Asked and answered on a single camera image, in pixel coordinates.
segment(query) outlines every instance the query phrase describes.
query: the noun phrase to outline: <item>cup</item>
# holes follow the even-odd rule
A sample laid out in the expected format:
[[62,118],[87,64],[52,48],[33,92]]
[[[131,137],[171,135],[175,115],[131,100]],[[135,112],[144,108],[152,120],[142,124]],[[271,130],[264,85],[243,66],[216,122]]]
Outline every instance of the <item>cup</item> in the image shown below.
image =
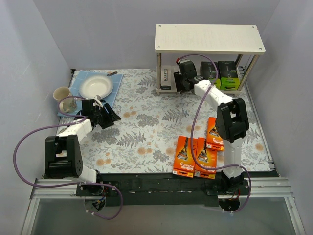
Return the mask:
[[[53,98],[58,102],[69,96],[73,95],[68,87],[59,87],[53,92]],[[59,108],[64,113],[73,113],[77,108],[77,104],[74,98],[67,98],[60,103]]]

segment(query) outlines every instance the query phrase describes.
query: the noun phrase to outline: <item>orange cardboard box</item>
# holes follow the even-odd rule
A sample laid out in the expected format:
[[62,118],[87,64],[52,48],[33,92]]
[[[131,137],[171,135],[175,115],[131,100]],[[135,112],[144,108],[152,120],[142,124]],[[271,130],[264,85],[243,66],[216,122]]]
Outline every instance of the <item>orange cardboard box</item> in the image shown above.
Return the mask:
[[[197,163],[207,168],[216,168],[217,150],[206,147],[206,139],[198,138],[197,143]],[[195,176],[215,179],[216,170],[205,170],[195,164]]]
[[[197,153],[197,139],[192,141],[194,155]],[[191,155],[190,138],[179,136],[176,148],[173,174],[194,177],[195,162]]]
[[209,117],[209,122],[207,125],[206,147],[224,151],[223,139],[217,133],[215,123],[216,118]]

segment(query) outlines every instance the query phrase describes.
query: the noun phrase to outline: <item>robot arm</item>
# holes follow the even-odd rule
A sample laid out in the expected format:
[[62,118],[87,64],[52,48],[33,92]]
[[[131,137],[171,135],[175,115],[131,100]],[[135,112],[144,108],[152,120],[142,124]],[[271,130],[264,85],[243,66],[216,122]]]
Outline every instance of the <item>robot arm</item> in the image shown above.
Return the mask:
[[[179,72],[174,73],[177,91],[191,91],[203,98],[211,85],[201,75],[197,75],[194,64],[187,59],[178,60]],[[233,99],[216,87],[212,87],[205,101],[217,111],[216,129],[224,141],[224,165],[241,164],[243,138],[249,129],[245,102]],[[222,170],[225,188],[233,191],[244,180],[242,170],[238,166]]]
[[66,178],[76,182],[96,183],[97,171],[83,164],[80,141],[100,125],[105,129],[121,118],[109,104],[100,102],[100,97],[82,101],[82,115],[87,119],[71,125],[56,136],[45,140],[45,174],[47,178]]
[[[195,84],[195,95],[202,98],[210,85],[208,80],[202,80]],[[240,165],[243,137],[249,128],[245,102],[242,99],[234,100],[216,87],[211,88],[205,101],[218,112],[216,128],[224,142],[224,165]],[[232,118],[231,113],[235,113],[236,116]],[[246,117],[245,120],[241,120],[240,116]],[[230,179],[240,176],[242,170],[234,166],[224,169],[223,173]]]

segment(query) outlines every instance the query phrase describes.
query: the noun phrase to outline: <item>blue napkin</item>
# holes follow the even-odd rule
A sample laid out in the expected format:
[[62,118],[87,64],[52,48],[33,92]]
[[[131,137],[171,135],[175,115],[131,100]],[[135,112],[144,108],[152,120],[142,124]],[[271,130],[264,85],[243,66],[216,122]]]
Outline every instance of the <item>blue napkin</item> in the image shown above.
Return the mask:
[[[83,81],[85,81],[89,77],[95,76],[95,75],[103,75],[103,73],[88,72],[88,71],[82,71],[82,70],[79,71],[79,73],[78,73],[78,75],[74,81],[74,84],[69,88],[70,91],[72,92],[73,96],[81,96],[79,94],[80,85],[82,84]],[[114,104],[114,101],[116,99],[119,86],[121,85],[123,75],[122,74],[115,74],[113,76],[110,76],[109,78],[112,79],[112,81],[113,81],[113,90],[107,97],[104,98],[104,100],[111,106],[111,108],[113,108],[113,104]],[[77,109],[73,113],[69,113],[69,114],[75,115],[75,114],[77,114],[78,111],[80,111],[82,109],[82,102],[76,101],[76,103],[77,103]],[[60,114],[60,113],[58,113],[58,116],[66,117],[65,115]]]

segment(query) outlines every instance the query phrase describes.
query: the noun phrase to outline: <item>gray wall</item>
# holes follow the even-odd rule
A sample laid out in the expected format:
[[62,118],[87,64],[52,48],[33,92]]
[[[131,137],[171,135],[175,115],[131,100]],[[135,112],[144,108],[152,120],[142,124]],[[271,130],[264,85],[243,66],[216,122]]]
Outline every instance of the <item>gray wall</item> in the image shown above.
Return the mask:
[[121,69],[156,67],[156,24],[255,24],[262,32],[279,0],[34,2],[70,68]]
[[[20,234],[31,186],[13,168],[17,142],[36,128],[56,124],[55,88],[67,85],[70,70],[32,0],[0,0],[0,234]],[[44,139],[26,139],[18,166],[34,182],[44,172]]]
[[266,53],[249,80],[274,163],[290,180],[307,234],[313,234],[312,12],[311,0],[280,1],[262,35]]

